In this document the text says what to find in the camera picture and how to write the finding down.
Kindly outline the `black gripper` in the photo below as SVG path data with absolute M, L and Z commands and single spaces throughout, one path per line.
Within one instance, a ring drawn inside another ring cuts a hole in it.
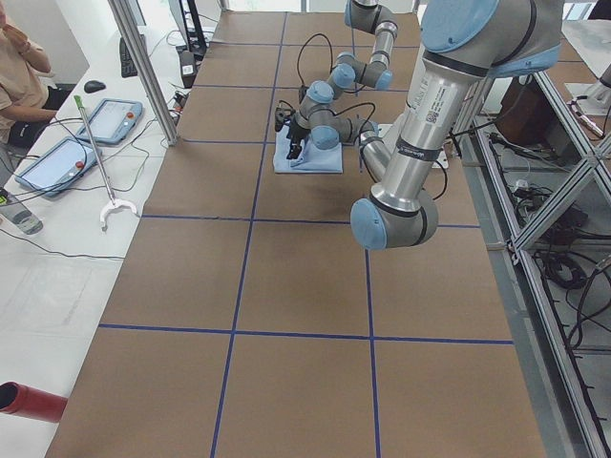
M 286 135 L 286 137 L 290 140 L 290 142 L 288 153 L 285 157 L 286 159 L 295 160 L 300 156 L 303 150 L 303 145 L 301 142 L 307 138 L 309 133 L 310 130 L 308 128 L 302 127 L 297 122 L 291 122 L 289 124 L 288 134 Z

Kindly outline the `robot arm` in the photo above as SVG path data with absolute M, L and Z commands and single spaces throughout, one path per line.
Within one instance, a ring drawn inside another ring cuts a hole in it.
M 288 157 L 296 158 L 304 141 L 321 150 L 356 144 L 374 184 L 351 207 L 353 236 L 368 250 L 427 241 L 438 212 L 424 184 L 469 89 L 486 77 L 554 66 L 562 12 L 559 1 L 431 1 L 421 22 L 421 56 L 406 108 L 388 147 L 371 122 L 342 118 L 331 108 L 353 84 L 382 90 L 392 78 L 390 56 L 398 33 L 393 13 L 376 1 L 348 2 L 347 25 L 375 38 L 370 60 L 343 53 L 327 80 L 307 88 L 290 119 Z
M 300 78 L 299 102 L 306 98 L 306 92 L 314 89 L 314 84 L 306 85 L 301 73 L 302 54 L 316 37 L 327 42 L 330 56 L 329 78 L 327 84 L 335 99 L 342 93 L 357 94 L 365 88 L 385 91 L 393 79 L 390 70 L 390 57 L 398 33 L 394 14 L 378 1 L 347 1 L 345 24 L 353 30 L 363 31 L 374 36 L 375 40 L 368 62 L 359 60 L 353 52 L 333 54 L 329 38 L 323 33 L 311 35 L 301 47 L 296 63 Z

